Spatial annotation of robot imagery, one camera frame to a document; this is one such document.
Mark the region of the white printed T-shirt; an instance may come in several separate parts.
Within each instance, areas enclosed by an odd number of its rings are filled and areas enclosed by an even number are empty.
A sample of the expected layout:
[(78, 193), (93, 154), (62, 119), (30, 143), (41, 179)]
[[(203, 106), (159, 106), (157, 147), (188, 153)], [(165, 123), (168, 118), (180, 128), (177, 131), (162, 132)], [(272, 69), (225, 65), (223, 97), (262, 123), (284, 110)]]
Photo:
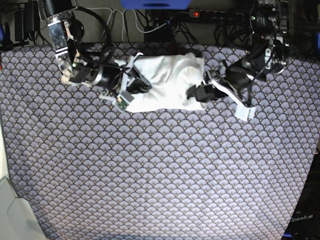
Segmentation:
[(151, 84), (146, 93), (133, 95), (126, 108), (130, 113), (157, 110), (203, 111), (207, 105), (194, 97), (187, 99), (187, 91), (198, 87), (204, 80), (205, 59), (193, 53), (185, 55), (144, 56), (134, 67)]

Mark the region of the black power strip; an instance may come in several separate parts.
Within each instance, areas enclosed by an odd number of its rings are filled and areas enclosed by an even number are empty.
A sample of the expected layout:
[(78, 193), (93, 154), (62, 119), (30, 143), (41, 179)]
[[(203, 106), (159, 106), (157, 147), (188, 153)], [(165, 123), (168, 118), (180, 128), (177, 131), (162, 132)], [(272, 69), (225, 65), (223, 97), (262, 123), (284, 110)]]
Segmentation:
[(206, 22), (222, 21), (226, 18), (231, 21), (243, 21), (245, 18), (245, 15), (239, 12), (228, 13), (226, 11), (190, 9), (188, 13), (190, 18)]

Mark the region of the blue box overhead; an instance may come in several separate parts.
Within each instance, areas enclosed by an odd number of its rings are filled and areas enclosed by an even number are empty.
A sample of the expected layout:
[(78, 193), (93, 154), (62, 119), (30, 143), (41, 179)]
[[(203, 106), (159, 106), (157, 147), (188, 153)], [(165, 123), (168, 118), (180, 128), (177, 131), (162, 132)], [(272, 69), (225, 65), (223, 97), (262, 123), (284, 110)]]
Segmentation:
[(125, 9), (133, 10), (185, 10), (191, 0), (121, 0)]

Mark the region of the patterned fan-motif tablecloth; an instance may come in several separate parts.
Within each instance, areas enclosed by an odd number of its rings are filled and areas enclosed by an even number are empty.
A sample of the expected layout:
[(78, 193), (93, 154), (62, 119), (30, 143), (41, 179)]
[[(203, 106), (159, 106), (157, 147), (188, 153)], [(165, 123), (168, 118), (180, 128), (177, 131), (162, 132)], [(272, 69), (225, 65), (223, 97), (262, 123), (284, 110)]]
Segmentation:
[(279, 240), (320, 138), (320, 65), (291, 58), (203, 111), (120, 113), (64, 85), (49, 46), (1, 55), (8, 171), (53, 240)]

